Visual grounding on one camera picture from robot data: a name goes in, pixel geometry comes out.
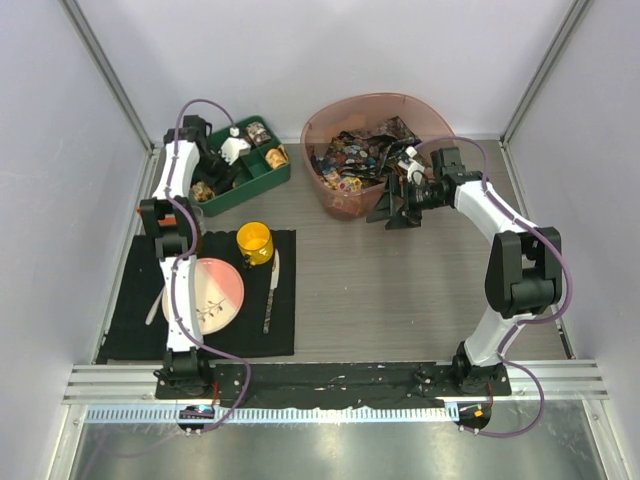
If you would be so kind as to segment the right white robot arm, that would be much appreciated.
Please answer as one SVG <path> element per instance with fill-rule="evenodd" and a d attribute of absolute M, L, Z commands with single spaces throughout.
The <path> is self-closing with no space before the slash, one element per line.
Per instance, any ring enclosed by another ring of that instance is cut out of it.
<path fill-rule="evenodd" d="M 468 218 L 490 244 L 484 280 L 487 309 L 456 350 L 450 380 L 465 395 L 500 376 L 503 356 L 520 330 L 562 297 L 561 236 L 522 217 L 494 190 L 486 175 L 469 171 L 456 147 L 431 154 L 433 176 L 415 147 L 400 156 L 403 175 L 390 173 L 384 193 L 367 216 L 388 230 L 417 228 L 426 210 L 450 207 Z"/>

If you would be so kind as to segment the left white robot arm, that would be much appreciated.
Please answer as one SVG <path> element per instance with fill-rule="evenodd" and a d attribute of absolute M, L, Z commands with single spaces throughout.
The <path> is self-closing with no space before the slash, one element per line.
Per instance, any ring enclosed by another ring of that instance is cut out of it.
<path fill-rule="evenodd" d="M 220 150 L 210 148 L 208 122 L 197 115 L 179 120 L 164 137 L 166 160 L 151 197 L 140 201 L 144 232 L 153 243 L 167 303 L 168 333 L 162 366 L 154 371 L 156 397 L 200 399 L 212 389 L 213 373 L 201 351 L 203 335 L 196 311 L 197 251 L 201 230 L 189 200 L 196 168 L 226 174 L 251 146 L 231 125 Z"/>

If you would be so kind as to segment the green compartment tray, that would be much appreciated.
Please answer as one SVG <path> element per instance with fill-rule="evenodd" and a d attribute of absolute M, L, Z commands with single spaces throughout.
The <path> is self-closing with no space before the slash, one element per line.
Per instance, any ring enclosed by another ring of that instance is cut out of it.
<path fill-rule="evenodd" d="M 255 147 L 250 143 L 246 136 L 245 127 L 253 121 L 261 121 L 266 125 L 272 135 L 272 140 L 269 143 L 260 147 Z M 238 159 L 241 162 L 242 170 L 234 181 L 233 188 L 226 193 L 215 193 L 216 196 L 213 200 L 204 203 L 196 202 L 190 192 L 190 200 L 200 207 L 207 217 L 214 217 L 226 212 L 285 183 L 291 177 L 290 162 L 276 170 L 271 169 L 266 162 L 267 151 L 283 144 L 262 116 L 253 115 L 241 120 L 239 129 L 240 136 L 251 144 L 251 151 Z"/>

